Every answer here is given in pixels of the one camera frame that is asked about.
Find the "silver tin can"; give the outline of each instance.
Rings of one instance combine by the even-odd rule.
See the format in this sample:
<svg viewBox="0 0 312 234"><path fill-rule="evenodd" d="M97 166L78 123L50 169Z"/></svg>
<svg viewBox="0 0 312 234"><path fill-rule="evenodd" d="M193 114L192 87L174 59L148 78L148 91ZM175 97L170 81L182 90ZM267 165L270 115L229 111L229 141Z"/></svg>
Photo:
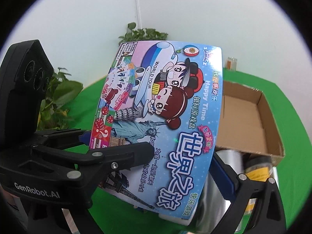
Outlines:
<svg viewBox="0 0 312 234"><path fill-rule="evenodd" d="M217 151L218 156L225 164L230 165L239 174L244 173L242 154L235 150L225 149ZM209 234L216 227L230 206L230 201L225 200L210 173L200 195L198 216L196 220L196 233ZM235 232L241 230L242 221Z"/></svg>
<svg viewBox="0 0 312 234"><path fill-rule="evenodd" d="M273 166L272 170L273 170L273 172L272 172L271 176L272 176L272 178L275 179L278 189L280 189L280 183L278 182L277 168L275 166Z"/></svg>

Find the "hot air balloon illustration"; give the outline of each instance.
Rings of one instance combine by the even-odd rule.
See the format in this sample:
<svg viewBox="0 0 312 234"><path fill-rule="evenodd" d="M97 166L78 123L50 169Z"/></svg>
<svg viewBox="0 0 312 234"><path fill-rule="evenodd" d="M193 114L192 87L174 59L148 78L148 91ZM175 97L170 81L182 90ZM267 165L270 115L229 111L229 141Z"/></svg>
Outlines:
<svg viewBox="0 0 312 234"><path fill-rule="evenodd" d="M184 53L186 56L196 56L199 54L199 49L194 45L186 45L184 48L177 50L176 53Z"/></svg>

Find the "open cardboard box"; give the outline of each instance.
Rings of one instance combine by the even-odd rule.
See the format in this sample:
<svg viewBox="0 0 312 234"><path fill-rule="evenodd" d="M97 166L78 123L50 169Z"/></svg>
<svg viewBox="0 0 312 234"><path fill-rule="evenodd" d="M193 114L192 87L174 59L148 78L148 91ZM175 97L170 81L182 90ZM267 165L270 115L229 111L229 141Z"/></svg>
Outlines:
<svg viewBox="0 0 312 234"><path fill-rule="evenodd" d="M285 150L264 94L248 86L223 81L216 150L271 156L277 166Z"/></svg>

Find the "screw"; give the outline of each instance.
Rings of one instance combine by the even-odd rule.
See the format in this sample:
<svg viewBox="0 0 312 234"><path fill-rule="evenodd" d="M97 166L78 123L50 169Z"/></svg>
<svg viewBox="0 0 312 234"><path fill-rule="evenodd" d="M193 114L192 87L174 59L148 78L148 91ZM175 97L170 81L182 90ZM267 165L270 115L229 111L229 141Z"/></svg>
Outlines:
<svg viewBox="0 0 312 234"><path fill-rule="evenodd" d="M238 175L238 178L241 179L241 180L246 180L247 176L245 174L241 173L241 174Z"/></svg>
<svg viewBox="0 0 312 234"><path fill-rule="evenodd" d="M274 183L275 183L275 179L272 178L272 177L270 177L270 178L269 178L269 182L270 182L271 184L274 184Z"/></svg>
<svg viewBox="0 0 312 234"><path fill-rule="evenodd" d="M116 162L113 162L110 167L113 169L113 170L116 170L118 168L118 164Z"/></svg>
<svg viewBox="0 0 312 234"><path fill-rule="evenodd" d="M94 156L94 157L100 157L100 156L102 156L102 155L103 155L102 152L93 152L93 153L92 153L92 156Z"/></svg>
<svg viewBox="0 0 312 234"><path fill-rule="evenodd" d="M70 171L66 174L66 176L70 179L76 179L76 178L79 178L81 176L81 172L80 171Z"/></svg>

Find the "red dice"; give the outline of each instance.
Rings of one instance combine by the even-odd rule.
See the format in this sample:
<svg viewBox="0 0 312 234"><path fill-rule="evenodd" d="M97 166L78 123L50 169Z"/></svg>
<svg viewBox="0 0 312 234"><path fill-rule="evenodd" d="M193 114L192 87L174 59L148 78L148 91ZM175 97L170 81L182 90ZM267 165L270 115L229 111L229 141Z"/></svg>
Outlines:
<svg viewBox="0 0 312 234"><path fill-rule="evenodd" d="M101 119L101 118L96 119L95 124L96 124L96 127L97 127L99 130L101 130L101 129L104 128L104 121L103 121L103 119Z"/></svg>
<svg viewBox="0 0 312 234"><path fill-rule="evenodd" d="M107 116L107 122L108 123L113 123L113 121L114 121L114 117L112 115L108 115Z"/></svg>
<svg viewBox="0 0 312 234"><path fill-rule="evenodd" d="M103 115L108 114L109 111L110 111L110 110L109 110L108 106L104 106L104 107L102 108L102 114L103 114Z"/></svg>

